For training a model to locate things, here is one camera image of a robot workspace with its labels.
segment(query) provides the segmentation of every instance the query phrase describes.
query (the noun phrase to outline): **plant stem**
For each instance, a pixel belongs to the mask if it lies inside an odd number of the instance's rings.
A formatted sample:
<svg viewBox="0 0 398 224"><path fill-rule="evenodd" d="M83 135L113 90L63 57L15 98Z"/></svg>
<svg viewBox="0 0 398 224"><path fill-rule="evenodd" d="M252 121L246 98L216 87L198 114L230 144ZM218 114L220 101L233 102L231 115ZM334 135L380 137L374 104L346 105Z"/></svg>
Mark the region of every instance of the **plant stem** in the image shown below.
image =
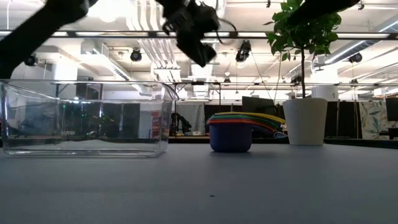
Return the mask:
<svg viewBox="0 0 398 224"><path fill-rule="evenodd" d="M304 48L301 49L301 87L303 89L303 98L305 98L305 74L304 74L304 62L305 62L305 56L304 56Z"/></svg>

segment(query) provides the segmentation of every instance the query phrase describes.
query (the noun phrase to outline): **desk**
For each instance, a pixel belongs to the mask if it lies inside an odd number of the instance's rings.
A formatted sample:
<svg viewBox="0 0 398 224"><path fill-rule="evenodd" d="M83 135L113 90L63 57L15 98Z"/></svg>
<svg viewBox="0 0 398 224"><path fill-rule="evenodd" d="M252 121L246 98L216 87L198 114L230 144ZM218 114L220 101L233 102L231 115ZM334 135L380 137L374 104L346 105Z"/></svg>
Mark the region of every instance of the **desk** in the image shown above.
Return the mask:
<svg viewBox="0 0 398 224"><path fill-rule="evenodd" d="M398 150L171 144L152 159L0 157L0 223L398 223Z"/></svg>

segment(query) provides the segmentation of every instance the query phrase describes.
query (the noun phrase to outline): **computer monitor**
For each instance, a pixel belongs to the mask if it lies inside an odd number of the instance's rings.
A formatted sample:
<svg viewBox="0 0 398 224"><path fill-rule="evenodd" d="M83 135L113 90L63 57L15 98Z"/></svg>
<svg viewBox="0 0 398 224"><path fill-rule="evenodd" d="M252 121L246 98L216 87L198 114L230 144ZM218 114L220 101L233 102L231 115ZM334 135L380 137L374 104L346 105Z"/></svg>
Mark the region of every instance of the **computer monitor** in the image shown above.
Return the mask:
<svg viewBox="0 0 398 224"><path fill-rule="evenodd" d="M257 97L242 96L243 112L275 114L275 104L273 100Z"/></svg>
<svg viewBox="0 0 398 224"><path fill-rule="evenodd" d="M398 98L386 98L387 120L398 121Z"/></svg>

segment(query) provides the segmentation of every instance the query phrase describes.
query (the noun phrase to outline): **spotlight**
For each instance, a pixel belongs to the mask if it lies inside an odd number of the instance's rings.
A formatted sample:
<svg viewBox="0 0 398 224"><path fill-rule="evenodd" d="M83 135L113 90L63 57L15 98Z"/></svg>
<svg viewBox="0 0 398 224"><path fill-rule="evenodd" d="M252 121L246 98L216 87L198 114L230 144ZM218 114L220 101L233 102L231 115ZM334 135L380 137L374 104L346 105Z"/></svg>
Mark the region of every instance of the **spotlight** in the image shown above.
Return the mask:
<svg viewBox="0 0 398 224"><path fill-rule="evenodd" d="M353 56L348 58L348 61L351 63L359 63L362 61L362 55L360 53L354 54Z"/></svg>
<svg viewBox="0 0 398 224"><path fill-rule="evenodd" d="M131 59L133 62L139 62L139 61L141 61L142 55L141 55L140 51L141 51L140 49L133 49L133 50L132 50L132 53L131 53L131 55L130 55L130 59Z"/></svg>
<svg viewBox="0 0 398 224"><path fill-rule="evenodd" d="M24 60L24 63L27 66L34 67L37 65L38 60L37 57L35 57L35 55L30 55Z"/></svg>
<svg viewBox="0 0 398 224"><path fill-rule="evenodd" d="M249 52L251 51L250 41L244 40L241 47L236 54L236 62L244 62L249 57Z"/></svg>

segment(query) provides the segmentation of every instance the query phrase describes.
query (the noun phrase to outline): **ceiling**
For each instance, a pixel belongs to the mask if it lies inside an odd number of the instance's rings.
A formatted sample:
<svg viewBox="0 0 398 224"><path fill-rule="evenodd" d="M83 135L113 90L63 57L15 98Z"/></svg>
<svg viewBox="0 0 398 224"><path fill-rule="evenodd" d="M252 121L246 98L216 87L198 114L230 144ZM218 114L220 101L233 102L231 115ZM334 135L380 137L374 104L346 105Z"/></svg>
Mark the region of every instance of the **ceiling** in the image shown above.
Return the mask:
<svg viewBox="0 0 398 224"><path fill-rule="evenodd" d="M7 4L8 0L0 0L0 29L7 29ZM40 0L13 0L9 6L9 28L18 26L24 19L36 11ZM241 31L264 31L272 30L272 25L264 26L263 23L271 21L273 13L278 12L278 1L272 1L271 7L266 8L266 1L256 0L227 0L224 18L231 21ZM342 25L338 32L370 32L384 21L398 15L398 2L396 0L365 0L365 8L358 10L354 6L347 11L341 12ZM77 30L128 30L125 17L118 17L114 22L103 22L98 17L87 17L81 21L63 27L63 29ZM222 25L221 30L231 31L227 25ZM126 71L149 72L151 61L143 52L140 62L132 62L129 59L132 48L140 47L136 39L98 39L105 43L110 49L110 56ZM246 60L243 68L237 68L234 61L236 50L241 41L234 40L228 45L218 44L216 49L218 56L215 59L212 76L220 81L224 79L224 73L229 72L231 81L259 82L260 74L264 81L276 82L278 77L289 79L295 68L300 64L300 59L290 62L282 62L279 66L279 55L272 55L267 40L250 40L252 55ZM331 52L344 47L350 40L337 40L331 45ZM178 65L181 67L181 77L190 75L191 61L184 56L175 46L172 40L172 48ZM338 69L338 76L341 82L348 82L353 77L363 74L371 74L382 67L398 62L398 50L395 50L397 42L383 41L361 51L363 61L354 66L348 62L338 62L335 68ZM311 72L311 55L306 55L306 74ZM387 73L379 73L378 76L364 82L379 82L388 79L390 82L398 75L398 70L389 70Z"/></svg>

